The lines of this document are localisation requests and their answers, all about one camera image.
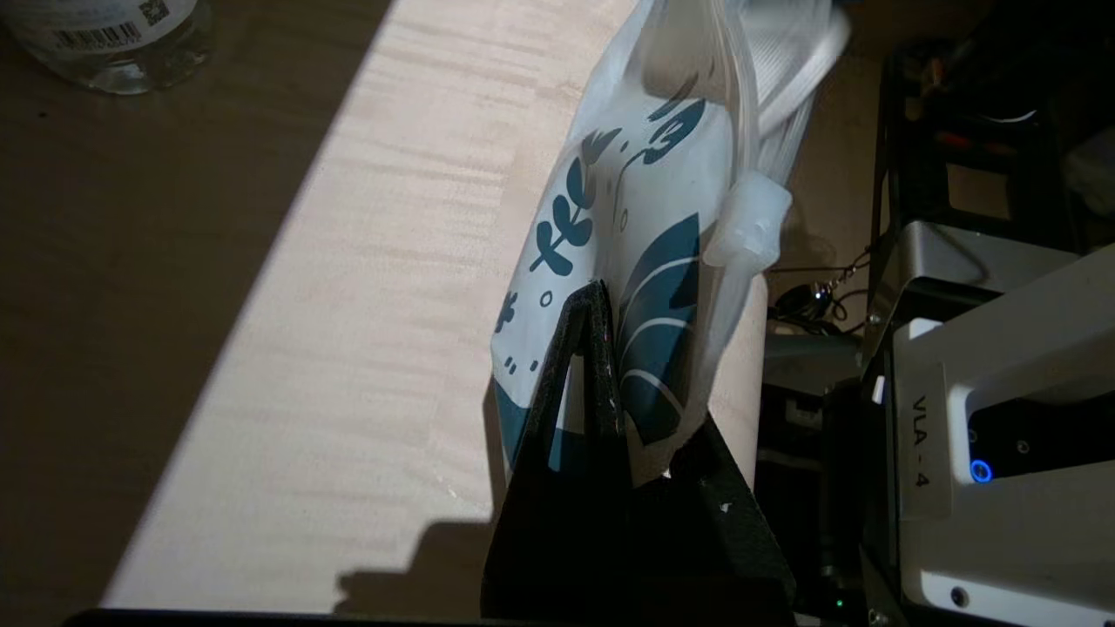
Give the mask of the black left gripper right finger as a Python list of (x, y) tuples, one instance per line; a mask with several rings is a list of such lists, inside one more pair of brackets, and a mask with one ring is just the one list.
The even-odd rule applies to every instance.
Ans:
[(719, 428), (633, 491), (631, 586), (646, 623), (789, 623), (796, 582)]

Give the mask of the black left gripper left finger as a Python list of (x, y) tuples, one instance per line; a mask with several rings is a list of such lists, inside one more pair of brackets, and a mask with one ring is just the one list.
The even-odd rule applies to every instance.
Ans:
[[(491, 536), (481, 586), (485, 617), (603, 616), (609, 596), (622, 589), (631, 469), (612, 338), (605, 283), (566, 299)], [(549, 464), (574, 357), (582, 360), (582, 474)]]

